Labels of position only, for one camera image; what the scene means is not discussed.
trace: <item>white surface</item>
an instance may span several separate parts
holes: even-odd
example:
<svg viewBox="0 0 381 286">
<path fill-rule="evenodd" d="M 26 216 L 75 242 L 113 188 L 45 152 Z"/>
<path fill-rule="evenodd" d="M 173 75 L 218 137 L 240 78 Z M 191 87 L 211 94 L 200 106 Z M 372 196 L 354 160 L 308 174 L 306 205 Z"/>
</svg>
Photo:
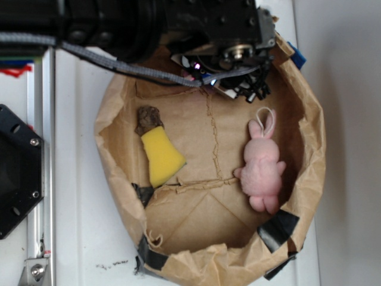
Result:
<svg viewBox="0 0 381 286">
<path fill-rule="evenodd" d="M 302 69 L 327 127 L 322 286 L 381 283 L 381 1 L 295 0 Z"/>
<path fill-rule="evenodd" d="M 0 103 L 26 121 L 26 75 L 16 79 L 0 74 Z M 0 240 L 0 286 L 17 285 L 27 259 L 26 220 Z"/>
<path fill-rule="evenodd" d="M 273 11 L 284 23 L 278 30 L 295 40 L 291 1 L 266 1 L 272 2 L 279 3 Z M 135 246 L 105 180 L 93 124 L 113 75 L 65 52 L 57 61 L 57 285 L 174 285 L 133 274 Z M 253 285 L 320 285 L 315 238 L 313 224 L 298 258 L 271 282 L 262 278 Z"/>
</svg>

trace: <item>plush toy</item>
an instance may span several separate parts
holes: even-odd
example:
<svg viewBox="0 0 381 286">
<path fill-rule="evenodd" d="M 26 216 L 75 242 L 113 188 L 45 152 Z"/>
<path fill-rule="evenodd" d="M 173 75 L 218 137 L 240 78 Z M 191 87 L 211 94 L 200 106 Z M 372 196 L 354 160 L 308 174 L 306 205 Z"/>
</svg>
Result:
<svg viewBox="0 0 381 286">
<path fill-rule="evenodd" d="M 266 128 L 259 119 L 261 110 L 268 110 Z M 278 193 L 282 187 L 281 175 L 286 163 L 279 162 L 279 148 L 271 139 L 276 124 L 276 112 L 268 107 L 257 111 L 257 120 L 250 120 L 251 140 L 245 146 L 243 158 L 246 166 L 234 170 L 241 179 L 242 191 L 250 196 L 250 205 L 258 212 L 275 214 L 279 210 Z"/>
</svg>

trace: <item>bolt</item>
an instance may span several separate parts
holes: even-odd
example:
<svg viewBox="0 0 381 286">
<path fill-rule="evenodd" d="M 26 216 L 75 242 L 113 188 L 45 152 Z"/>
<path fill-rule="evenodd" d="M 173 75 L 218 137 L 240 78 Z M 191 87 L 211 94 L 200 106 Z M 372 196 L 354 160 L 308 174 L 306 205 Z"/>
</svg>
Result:
<svg viewBox="0 0 381 286">
<path fill-rule="evenodd" d="M 81 30 L 72 31 L 69 34 L 69 41 L 72 43 L 82 43 L 86 39 L 86 33 Z"/>
<path fill-rule="evenodd" d="M 221 16 L 220 17 L 220 24 L 225 24 L 226 23 L 226 17 L 225 16 Z"/>
<path fill-rule="evenodd" d="M 273 46 L 273 45 L 275 45 L 275 41 L 274 41 L 274 39 L 270 39 L 270 40 L 268 40 L 268 45 L 269 45 L 269 46 Z"/>
<path fill-rule="evenodd" d="M 37 280 L 37 279 L 41 279 L 44 275 L 44 272 L 45 272 L 45 269 L 42 267 L 42 265 L 40 264 L 36 264 L 34 265 L 31 270 L 30 270 L 30 273 L 32 274 L 32 276 Z"/>
<path fill-rule="evenodd" d="M 255 18 L 254 17 L 251 17 L 250 19 L 249 19 L 249 26 L 251 26 L 251 27 L 254 27 L 255 26 Z"/>
<path fill-rule="evenodd" d="M 240 60 L 242 58 L 242 54 L 235 54 L 234 59 L 235 60 Z"/>
<path fill-rule="evenodd" d="M 30 140 L 30 145 L 32 145 L 33 147 L 37 147 L 38 145 L 40 145 L 40 140 L 38 140 L 37 138 L 33 138 Z"/>
<path fill-rule="evenodd" d="M 100 45 L 106 45 L 106 44 L 110 43 L 112 39 L 113 39 L 113 34 L 111 34 L 109 32 L 102 32 L 99 35 L 98 43 Z"/>
</svg>

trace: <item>blue object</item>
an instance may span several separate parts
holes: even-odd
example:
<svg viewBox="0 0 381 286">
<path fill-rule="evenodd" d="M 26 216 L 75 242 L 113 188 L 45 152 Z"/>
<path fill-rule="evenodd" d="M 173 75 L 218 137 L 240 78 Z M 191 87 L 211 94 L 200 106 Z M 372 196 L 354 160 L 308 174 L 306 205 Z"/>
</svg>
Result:
<svg viewBox="0 0 381 286">
<path fill-rule="evenodd" d="M 302 66 L 305 64 L 305 62 L 307 61 L 307 59 L 302 55 L 302 53 L 297 49 L 295 48 L 290 42 L 288 42 L 288 44 L 291 46 L 291 48 L 293 48 L 293 50 L 295 51 L 294 55 L 291 56 L 291 60 L 293 61 L 293 63 L 296 65 L 296 67 L 298 69 L 301 69 Z"/>
</svg>

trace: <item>brown paper bag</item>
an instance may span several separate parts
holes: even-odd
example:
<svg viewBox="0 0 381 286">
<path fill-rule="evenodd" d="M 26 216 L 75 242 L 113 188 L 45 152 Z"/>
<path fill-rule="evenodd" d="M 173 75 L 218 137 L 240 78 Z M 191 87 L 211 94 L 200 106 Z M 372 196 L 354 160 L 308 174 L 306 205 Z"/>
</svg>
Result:
<svg viewBox="0 0 381 286">
<path fill-rule="evenodd" d="M 253 104 L 208 87 L 165 88 L 120 75 L 110 83 L 96 143 L 123 223 L 156 274 L 180 285 L 248 285 L 302 249 L 323 190 L 323 112 L 281 37 L 272 53 L 271 95 Z M 147 65 L 179 69 L 165 52 Z M 166 134 L 187 159 L 146 208 L 132 185 L 149 186 L 148 160 L 134 133 L 143 105 L 159 109 Z M 232 175 L 243 166 L 247 124 L 262 106 L 277 111 L 273 139 L 287 163 L 283 206 L 273 218 L 251 209 Z"/>
</svg>

